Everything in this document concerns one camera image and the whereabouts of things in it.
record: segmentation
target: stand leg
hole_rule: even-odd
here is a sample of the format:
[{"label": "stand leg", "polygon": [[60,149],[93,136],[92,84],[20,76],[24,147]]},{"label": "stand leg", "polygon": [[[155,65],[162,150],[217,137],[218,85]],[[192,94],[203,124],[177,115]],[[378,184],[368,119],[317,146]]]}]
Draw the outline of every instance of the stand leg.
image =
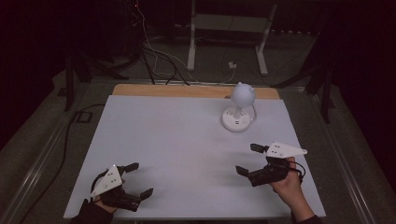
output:
[{"label": "stand leg", "polygon": [[260,74],[262,74],[262,76],[268,75],[267,65],[265,64],[264,55],[262,54],[262,51],[264,50],[265,42],[267,41],[268,35],[270,34],[271,31],[271,25],[273,18],[275,16],[276,8],[277,8],[277,4],[274,4],[271,8],[271,12],[268,17],[268,21],[265,25],[264,32],[262,33],[262,42],[260,43],[259,46],[256,46],[257,61],[259,63]]},{"label": "stand leg", "polygon": [[195,0],[191,1],[191,36],[190,36],[190,49],[189,59],[187,60],[187,70],[194,71],[195,66]]}]

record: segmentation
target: white tabletop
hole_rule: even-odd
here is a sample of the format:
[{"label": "white tabletop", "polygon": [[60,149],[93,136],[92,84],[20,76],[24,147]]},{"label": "white tabletop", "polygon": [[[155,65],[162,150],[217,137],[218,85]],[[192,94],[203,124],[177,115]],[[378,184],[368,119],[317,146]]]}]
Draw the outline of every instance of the white tabletop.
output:
[{"label": "white tabletop", "polygon": [[[251,143],[300,146],[283,101],[256,100],[259,116],[243,133],[231,133],[221,124],[220,116],[230,105],[227,99],[109,96],[64,217],[78,214],[97,175],[113,164],[133,162],[140,167],[122,176],[125,191],[138,195],[154,188],[154,192],[137,212],[119,210],[115,217],[288,217],[289,208],[269,185],[253,188],[235,171],[235,165],[254,171],[266,164],[265,155],[250,150]],[[324,217],[305,158],[296,160],[306,170],[305,197]]]}]

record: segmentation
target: sleeve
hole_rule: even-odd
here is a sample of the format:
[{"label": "sleeve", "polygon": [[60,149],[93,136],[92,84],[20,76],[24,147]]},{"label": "sleeve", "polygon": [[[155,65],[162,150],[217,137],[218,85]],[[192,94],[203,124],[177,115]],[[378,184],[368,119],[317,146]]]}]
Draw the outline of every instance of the sleeve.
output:
[{"label": "sleeve", "polygon": [[78,215],[72,218],[70,224],[109,224],[112,219],[113,214],[84,200]]},{"label": "sleeve", "polygon": [[320,218],[317,216],[313,216],[307,220],[304,220],[302,222],[297,222],[297,224],[322,224]]}]

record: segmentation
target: hand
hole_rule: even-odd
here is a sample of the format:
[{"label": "hand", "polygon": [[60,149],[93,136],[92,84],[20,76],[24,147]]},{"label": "hand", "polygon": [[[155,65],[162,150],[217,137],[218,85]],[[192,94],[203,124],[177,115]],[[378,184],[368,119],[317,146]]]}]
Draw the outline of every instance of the hand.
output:
[{"label": "hand", "polygon": [[[290,168],[296,168],[293,157],[286,158],[286,160],[290,161]],[[285,179],[270,185],[280,199],[291,209],[297,222],[304,221],[315,215],[305,199],[297,172],[289,171]]]},{"label": "hand", "polygon": [[103,204],[102,200],[100,199],[100,195],[96,196],[93,201],[95,205],[105,209],[108,213],[115,213],[117,211],[117,207],[110,207]]}]

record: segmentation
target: black curtain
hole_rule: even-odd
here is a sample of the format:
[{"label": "black curtain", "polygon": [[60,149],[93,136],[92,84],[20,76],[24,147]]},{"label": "black curtain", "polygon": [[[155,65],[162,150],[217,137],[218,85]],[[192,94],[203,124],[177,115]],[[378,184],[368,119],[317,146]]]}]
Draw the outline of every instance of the black curtain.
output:
[{"label": "black curtain", "polygon": [[0,3],[0,148],[52,91],[64,69],[56,1]]},{"label": "black curtain", "polygon": [[336,64],[333,83],[396,191],[395,7],[390,1],[341,4],[320,32],[304,69]]}]

